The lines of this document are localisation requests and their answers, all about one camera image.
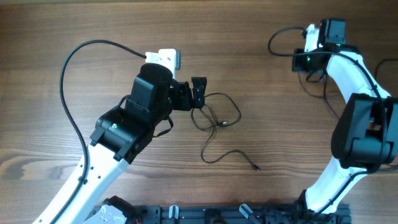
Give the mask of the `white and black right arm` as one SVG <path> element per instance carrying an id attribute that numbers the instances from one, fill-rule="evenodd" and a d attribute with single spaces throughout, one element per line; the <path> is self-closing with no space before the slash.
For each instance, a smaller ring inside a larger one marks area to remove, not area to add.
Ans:
<path id="1" fill-rule="evenodd" d="M 334 80 L 346 103 L 331 137 L 331 160 L 298 201 L 296 215 L 307 222 L 330 221 L 355 184 L 397 156 L 397 98 L 378 85 L 358 48 L 346 44 L 345 27 L 339 19 L 310 24 L 292 62 L 295 72 Z"/>

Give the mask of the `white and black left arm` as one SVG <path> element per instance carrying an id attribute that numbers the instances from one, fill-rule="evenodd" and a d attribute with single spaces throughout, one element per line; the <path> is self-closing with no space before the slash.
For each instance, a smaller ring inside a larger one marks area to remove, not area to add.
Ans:
<path id="1" fill-rule="evenodd" d="M 106 189 L 156 137 L 155 127 L 161 121 L 170 121 L 173 110 L 203 107 L 206 84 L 205 77 L 178 82 L 167 67 L 144 64 L 131 94 L 97 120 L 88 155 L 36 223 L 83 223 Z"/>

